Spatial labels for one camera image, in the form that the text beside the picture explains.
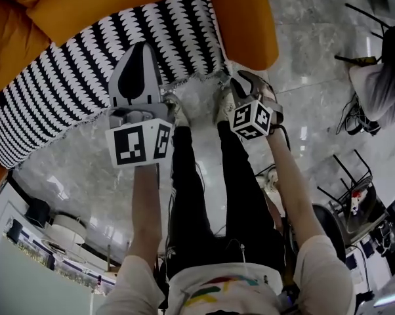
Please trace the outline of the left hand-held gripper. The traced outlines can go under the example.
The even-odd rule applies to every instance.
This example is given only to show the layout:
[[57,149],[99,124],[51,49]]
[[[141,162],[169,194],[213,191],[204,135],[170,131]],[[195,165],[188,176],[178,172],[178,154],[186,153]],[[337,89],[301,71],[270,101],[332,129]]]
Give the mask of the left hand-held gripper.
[[131,46],[114,68],[108,83],[110,128],[106,141],[115,168],[159,163],[167,155],[173,124],[160,102],[161,76],[153,48]]

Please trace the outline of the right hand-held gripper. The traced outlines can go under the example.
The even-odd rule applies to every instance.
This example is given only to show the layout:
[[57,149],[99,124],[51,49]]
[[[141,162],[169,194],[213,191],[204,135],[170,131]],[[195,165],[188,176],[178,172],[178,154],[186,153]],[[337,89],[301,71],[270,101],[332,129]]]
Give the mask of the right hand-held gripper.
[[[246,103],[249,95],[257,100]],[[283,108],[277,104],[275,92],[271,85],[263,78],[246,70],[239,70],[230,79],[230,88],[233,94],[236,109],[228,116],[231,130],[245,140],[258,137],[267,137],[273,131],[272,118],[275,124],[283,120]]]

